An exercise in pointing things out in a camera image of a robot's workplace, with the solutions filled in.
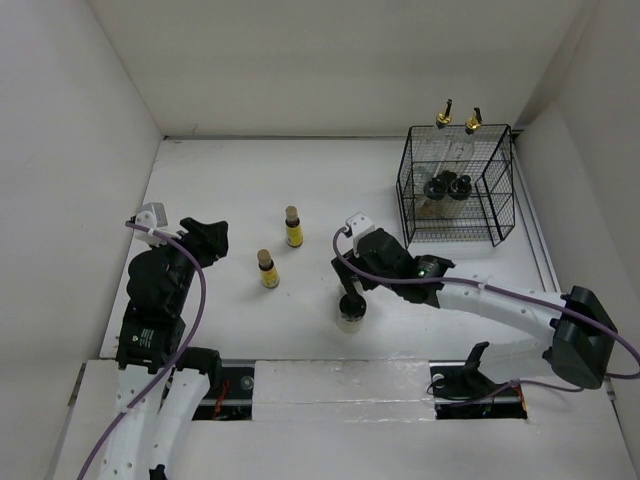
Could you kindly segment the white spice jar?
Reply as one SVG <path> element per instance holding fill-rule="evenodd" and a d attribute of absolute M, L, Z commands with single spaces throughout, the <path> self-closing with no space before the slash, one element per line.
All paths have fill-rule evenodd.
<path fill-rule="evenodd" d="M 366 301 L 363 296 L 350 297 L 345 294 L 339 301 L 338 326 L 345 333 L 357 333 L 366 314 Z"/>
<path fill-rule="evenodd" d="M 472 180 L 469 175 L 462 175 L 456 178 L 449 186 L 448 206 L 446 216 L 449 219 L 456 219 L 465 208 L 467 200 L 473 191 Z"/>

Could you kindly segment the brown spice jar black lid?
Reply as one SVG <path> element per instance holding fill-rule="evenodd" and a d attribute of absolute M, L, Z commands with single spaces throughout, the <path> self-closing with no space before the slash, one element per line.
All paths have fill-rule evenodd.
<path fill-rule="evenodd" d="M 447 194 L 448 185 L 440 177 L 432 177 L 423 187 L 424 199 L 419 208 L 422 218 L 441 217 L 441 207 Z"/>

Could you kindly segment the glass bottle gold pourer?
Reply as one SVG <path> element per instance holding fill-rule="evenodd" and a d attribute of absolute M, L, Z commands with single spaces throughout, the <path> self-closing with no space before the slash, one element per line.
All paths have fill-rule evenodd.
<path fill-rule="evenodd" d="M 449 142 L 453 139 L 453 131 L 449 127 L 452 121 L 452 106 L 453 100 L 449 98 L 445 107 L 436 114 L 434 127 L 428 131 L 427 138 L 423 143 L 424 149 L 419 165 L 422 193 L 425 183 L 432 177 L 440 177 L 447 183 L 448 189 L 449 185 L 457 177 L 453 173 L 440 172 L 440 167 L 449 148 Z"/>

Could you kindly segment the glass bottle dark contents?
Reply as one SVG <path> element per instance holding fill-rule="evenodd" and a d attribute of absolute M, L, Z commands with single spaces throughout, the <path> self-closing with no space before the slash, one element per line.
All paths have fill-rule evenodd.
<path fill-rule="evenodd" d="M 465 121 L 464 131 L 455 134 L 449 142 L 440 172 L 453 173 L 460 177 L 466 173 L 475 152 L 474 135 L 483 124 L 481 109 L 473 108 L 473 113 Z"/>

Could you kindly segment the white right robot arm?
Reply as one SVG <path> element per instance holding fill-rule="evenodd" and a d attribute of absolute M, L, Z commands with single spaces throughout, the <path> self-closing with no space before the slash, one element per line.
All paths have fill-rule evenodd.
<path fill-rule="evenodd" d="M 536 292 L 502 287 L 485 275 L 454 276 L 455 264 L 434 255 L 412 255 L 381 228 L 340 228 L 336 238 L 350 239 L 347 252 L 331 261 L 342 284 L 343 319 L 363 319 L 364 294 L 378 287 L 404 301 L 432 309 L 470 314 L 524 333 L 519 342 L 477 342 L 466 358 L 434 381 L 435 394 L 471 401 L 555 375 L 564 390 L 597 390 L 605 380 L 612 350 L 620 336 L 610 316 L 589 289 L 569 293 Z"/>

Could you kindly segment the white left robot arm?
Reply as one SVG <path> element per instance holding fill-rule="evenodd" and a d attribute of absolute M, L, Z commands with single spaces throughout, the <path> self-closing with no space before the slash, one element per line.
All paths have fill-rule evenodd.
<path fill-rule="evenodd" d="M 170 479 L 198 405 L 222 387 L 219 352 L 191 344 L 204 310 L 191 326 L 182 311 L 192 282 L 204 288 L 205 268 L 227 255 L 228 224 L 187 217 L 176 234 L 150 221 L 128 225 L 149 247 L 128 267 L 114 418 L 94 449 L 103 455 L 98 476 Z"/>

